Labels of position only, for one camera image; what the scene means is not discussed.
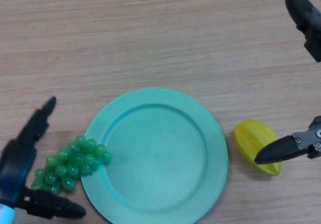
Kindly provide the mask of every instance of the wood grain surface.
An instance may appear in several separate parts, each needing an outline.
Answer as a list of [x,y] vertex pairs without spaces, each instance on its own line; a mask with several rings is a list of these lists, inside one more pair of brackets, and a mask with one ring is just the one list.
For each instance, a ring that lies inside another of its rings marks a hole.
[[[117,96],[169,87],[203,103],[227,139],[225,191],[198,223],[321,223],[320,160],[287,161],[269,178],[231,138],[246,118],[283,136],[321,113],[321,65],[303,48],[284,0],[0,0],[0,14],[0,147],[49,96],[58,99],[33,170]],[[69,198],[87,208],[85,218],[18,210],[16,223],[106,223],[81,183]]]

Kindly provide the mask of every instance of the table surface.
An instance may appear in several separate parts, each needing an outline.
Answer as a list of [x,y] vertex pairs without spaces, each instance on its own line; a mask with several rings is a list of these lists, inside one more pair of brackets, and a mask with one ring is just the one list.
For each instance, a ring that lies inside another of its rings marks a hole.
[[[320,114],[321,65],[284,0],[0,0],[0,13],[0,147],[49,96],[58,99],[33,170],[117,96],[169,87],[203,103],[227,139],[226,188],[200,224],[320,223],[319,160],[287,161],[269,178],[231,137],[246,118],[283,136]],[[16,223],[105,223],[81,183],[69,198],[87,208],[85,218],[18,210]]]

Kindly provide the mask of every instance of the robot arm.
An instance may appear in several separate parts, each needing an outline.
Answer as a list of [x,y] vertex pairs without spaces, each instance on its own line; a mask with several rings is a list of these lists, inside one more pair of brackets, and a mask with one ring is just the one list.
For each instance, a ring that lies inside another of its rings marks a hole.
[[25,186],[27,175],[36,158],[35,143],[45,134],[47,118],[53,112],[56,98],[52,97],[34,112],[17,138],[10,140],[0,158],[0,223],[12,224],[15,208],[28,214],[51,219],[82,218],[86,210],[69,199],[44,190],[31,190]]

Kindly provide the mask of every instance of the plate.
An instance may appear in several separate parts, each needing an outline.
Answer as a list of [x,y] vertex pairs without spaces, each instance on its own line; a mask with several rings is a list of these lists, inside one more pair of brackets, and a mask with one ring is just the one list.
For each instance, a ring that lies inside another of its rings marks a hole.
[[222,130],[203,105],[181,92],[127,93],[104,107],[85,135],[113,155],[108,166],[82,177],[89,200],[113,224],[192,224],[224,188]]

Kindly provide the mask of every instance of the green grapes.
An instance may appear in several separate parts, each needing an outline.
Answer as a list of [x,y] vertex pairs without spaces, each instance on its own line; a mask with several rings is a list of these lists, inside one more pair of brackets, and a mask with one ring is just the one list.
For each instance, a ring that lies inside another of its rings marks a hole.
[[48,156],[46,158],[46,164],[48,167],[56,167],[57,165],[60,165],[60,161],[55,156]]
[[57,175],[55,173],[53,173],[53,172],[46,172],[45,175],[44,175],[44,178],[45,178],[45,182],[48,185],[51,185],[51,184],[56,182]]
[[49,186],[49,191],[55,195],[59,195],[60,189],[61,189],[60,182],[55,182],[54,184]]
[[95,157],[92,154],[85,155],[84,164],[91,165],[95,162]]
[[78,166],[68,163],[68,165],[67,165],[67,173],[71,177],[77,177],[78,174],[79,174]]
[[85,160],[85,156],[83,154],[74,154],[71,159],[70,162],[74,165],[82,165],[84,163]]
[[93,154],[96,157],[102,157],[107,152],[106,146],[99,144],[95,147]]
[[58,150],[56,158],[61,162],[69,160],[71,157],[71,152],[67,147],[62,147]]
[[105,164],[108,164],[111,161],[111,159],[112,159],[112,156],[110,153],[105,153],[102,156],[102,160]]
[[74,140],[70,140],[67,147],[72,154],[80,152],[80,148]]
[[58,175],[58,176],[63,176],[67,173],[67,167],[64,166],[64,165],[58,165],[55,169],[55,173]]
[[101,164],[101,161],[102,161],[102,160],[101,160],[100,158],[95,159],[94,163],[92,163],[92,164],[90,165],[91,169],[92,169],[92,170],[96,170],[96,169],[99,167],[99,165]]
[[76,145],[82,150],[86,144],[86,137],[83,135],[78,135],[76,137]]
[[81,165],[79,166],[79,171],[81,175],[87,175],[90,173],[91,169],[89,165]]
[[40,190],[42,189],[44,181],[42,178],[35,178],[34,182],[31,184],[32,190]]
[[61,184],[66,190],[73,190],[75,188],[75,181],[66,175],[61,177]]
[[37,170],[35,170],[35,177],[36,178],[43,178],[44,173],[45,173],[45,169],[43,169],[43,168],[37,169]]
[[87,140],[83,150],[86,154],[92,153],[95,150],[95,146],[96,146],[96,141],[93,139],[89,139]]
[[96,145],[94,139],[86,140],[85,136],[79,135],[60,148],[56,156],[48,156],[45,168],[35,170],[31,189],[59,195],[62,189],[73,190],[80,175],[91,174],[99,165],[110,161],[111,154],[103,144]]

